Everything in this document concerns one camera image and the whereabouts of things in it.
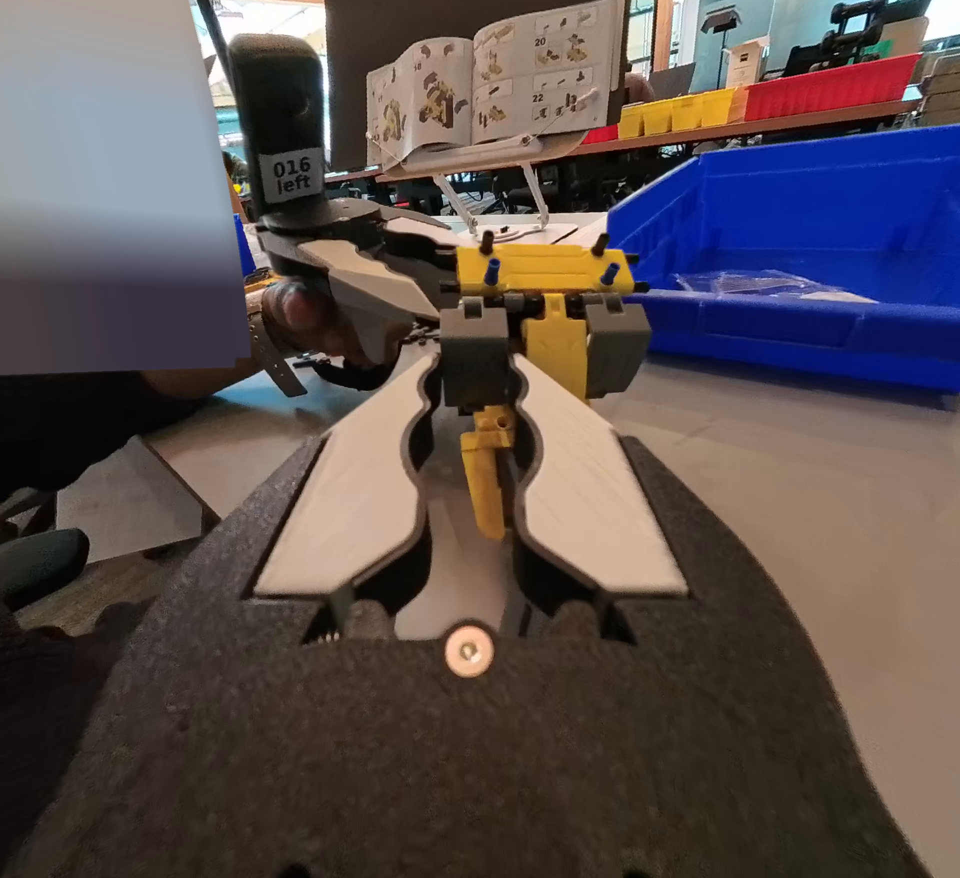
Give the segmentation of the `red plastic bin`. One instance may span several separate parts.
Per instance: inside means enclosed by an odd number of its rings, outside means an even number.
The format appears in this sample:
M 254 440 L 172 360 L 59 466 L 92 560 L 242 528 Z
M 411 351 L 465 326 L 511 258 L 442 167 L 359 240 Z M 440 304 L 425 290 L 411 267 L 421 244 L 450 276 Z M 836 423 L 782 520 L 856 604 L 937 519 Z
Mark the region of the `red plastic bin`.
M 750 85 L 745 121 L 900 102 L 922 54 L 810 71 Z

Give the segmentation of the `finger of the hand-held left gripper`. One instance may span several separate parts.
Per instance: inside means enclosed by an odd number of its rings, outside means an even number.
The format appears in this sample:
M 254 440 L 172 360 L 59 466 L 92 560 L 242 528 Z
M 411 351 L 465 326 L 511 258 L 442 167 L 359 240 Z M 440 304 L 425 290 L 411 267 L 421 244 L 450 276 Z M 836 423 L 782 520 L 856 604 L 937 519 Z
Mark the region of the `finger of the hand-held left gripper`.
M 417 212 L 382 212 L 367 257 L 395 272 L 456 272 L 457 245 L 450 227 Z
M 393 332 L 409 332 L 416 320 L 438 323 L 441 262 L 450 263 L 450 245 L 428 238 L 424 248 L 403 238 L 391 255 L 414 274 L 397 271 L 384 260 L 362 253 L 351 241 L 313 238 L 298 245 L 298 260 L 325 271 L 330 294 L 352 325 L 366 357 L 375 366 L 386 366 L 395 356 Z

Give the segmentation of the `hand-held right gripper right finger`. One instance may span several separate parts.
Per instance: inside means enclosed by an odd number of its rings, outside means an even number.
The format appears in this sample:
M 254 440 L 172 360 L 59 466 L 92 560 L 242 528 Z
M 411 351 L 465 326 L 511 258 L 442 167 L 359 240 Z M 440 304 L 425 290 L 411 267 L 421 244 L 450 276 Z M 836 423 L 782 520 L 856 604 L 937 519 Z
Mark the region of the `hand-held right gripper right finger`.
M 523 544 L 603 597 L 686 598 L 689 585 L 614 427 L 514 356 L 515 515 Z

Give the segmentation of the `open instruction booklet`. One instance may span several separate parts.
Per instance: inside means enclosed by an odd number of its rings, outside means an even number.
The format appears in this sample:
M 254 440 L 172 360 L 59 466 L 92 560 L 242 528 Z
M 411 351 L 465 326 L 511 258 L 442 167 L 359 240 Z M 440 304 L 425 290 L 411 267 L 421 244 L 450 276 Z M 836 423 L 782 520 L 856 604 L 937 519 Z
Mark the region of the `open instruction booklet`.
M 594 0 L 411 44 L 366 76 L 366 163 L 598 128 L 617 11 L 617 0 Z

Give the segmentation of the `yellow black toy brick model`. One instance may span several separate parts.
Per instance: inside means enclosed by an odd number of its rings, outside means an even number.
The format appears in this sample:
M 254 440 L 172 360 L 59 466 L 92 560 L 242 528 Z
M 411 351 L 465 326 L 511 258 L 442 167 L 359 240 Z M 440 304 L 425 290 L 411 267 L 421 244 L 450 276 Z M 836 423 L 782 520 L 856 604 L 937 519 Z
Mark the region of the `yellow black toy brick model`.
M 482 296 L 488 307 L 503 307 L 511 358 L 529 359 L 574 397 L 587 403 L 625 392 L 644 362 L 652 328 L 641 304 L 630 296 L 651 286 L 638 280 L 640 256 L 608 247 L 601 233 L 589 247 L 495 242 L 486 232 L 478 246 L 457 248 L 453 281 L 441 282 L 457 307 L 466 296 Z M 500 541 L 512 507 L 507 503 L 506 462 L 516 429 L 516 389 L 505 404 L 477 411 L 455 407 L 473 418 L 461 435 L 461 456 L 478 531 Z

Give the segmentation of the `grey curved brick panel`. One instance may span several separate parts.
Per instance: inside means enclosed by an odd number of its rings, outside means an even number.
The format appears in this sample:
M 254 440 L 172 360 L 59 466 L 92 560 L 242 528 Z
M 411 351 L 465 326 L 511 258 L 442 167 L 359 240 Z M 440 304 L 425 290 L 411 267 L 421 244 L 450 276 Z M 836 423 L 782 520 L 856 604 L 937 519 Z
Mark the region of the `grey curved brick panel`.
M 465 296 L 444 308 L 439 324 L 443 402 L 481 411 L 506 403 L 510 389 L 510 332 L 505 308 Z

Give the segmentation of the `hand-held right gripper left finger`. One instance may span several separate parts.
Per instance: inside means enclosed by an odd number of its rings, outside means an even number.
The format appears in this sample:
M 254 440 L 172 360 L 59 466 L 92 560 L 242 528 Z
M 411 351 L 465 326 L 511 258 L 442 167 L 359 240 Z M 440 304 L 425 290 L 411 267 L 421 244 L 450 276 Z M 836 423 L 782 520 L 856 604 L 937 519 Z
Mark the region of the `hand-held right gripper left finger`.
M 421 469 L 434 449 L 440 355 L 419 353 L 321 437 L 253 596 L 318 600 L 345 620 L 356 600 L 391 618 L 425 588 L 431 537 Z

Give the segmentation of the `person's left hand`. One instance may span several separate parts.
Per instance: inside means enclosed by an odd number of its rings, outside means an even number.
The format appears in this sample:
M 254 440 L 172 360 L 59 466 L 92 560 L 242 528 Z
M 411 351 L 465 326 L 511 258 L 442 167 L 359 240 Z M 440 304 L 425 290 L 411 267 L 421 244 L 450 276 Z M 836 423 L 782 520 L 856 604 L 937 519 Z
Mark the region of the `person's left hand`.
M 359 368 L 375 366 L 351 320 L 316 284 L 281 279 L 262 289 L 259 309 L 267 338 L 286 357 L 322 354 Z

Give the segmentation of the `clear plastic bag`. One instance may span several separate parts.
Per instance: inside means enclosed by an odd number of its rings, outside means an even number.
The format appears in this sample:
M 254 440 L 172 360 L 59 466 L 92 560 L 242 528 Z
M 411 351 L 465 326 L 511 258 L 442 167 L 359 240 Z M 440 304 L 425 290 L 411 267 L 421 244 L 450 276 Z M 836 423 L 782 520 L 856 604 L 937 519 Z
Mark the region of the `clear plastic bag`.
M 714 296 L 789 297 L 835 303 L 874 304 L 873 298 L 834 284 L 775 269 L 714 270 L 675 273 L 678 287 L 687 293 Z

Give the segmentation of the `white book stand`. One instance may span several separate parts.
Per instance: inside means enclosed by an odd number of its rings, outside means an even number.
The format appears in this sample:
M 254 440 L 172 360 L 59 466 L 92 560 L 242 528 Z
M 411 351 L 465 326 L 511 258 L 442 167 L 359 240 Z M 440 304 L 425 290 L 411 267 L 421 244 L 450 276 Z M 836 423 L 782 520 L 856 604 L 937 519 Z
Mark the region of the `white book stand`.
M 446 196 L 464 226 L 457 236 L 463 246 L 478 247 L 485 230 L 496 232 L 494 241 L 500 245 L 555 245 L 569 239 L 578 226 L 550 222 L 550 212 L 534 166 L 569 156 L 586 137 L 586 131 L 565 132 L 556 135 L 521 135 L 464 147 L 420 148 L 391 166 L 383 165 L 377 179 L 385 183 L 397 183 L 407 179 L 430 178 Z M 536 209 L 533 221 L 516 224 L 507 215 L 495 215 L 493 223 L 485 225 L 477 214 L 468 210 L 454 190 L 451 177 L 510 168 L 522 171 Z M 498 232 L 501 227 L 505 227 L 506 231 Z

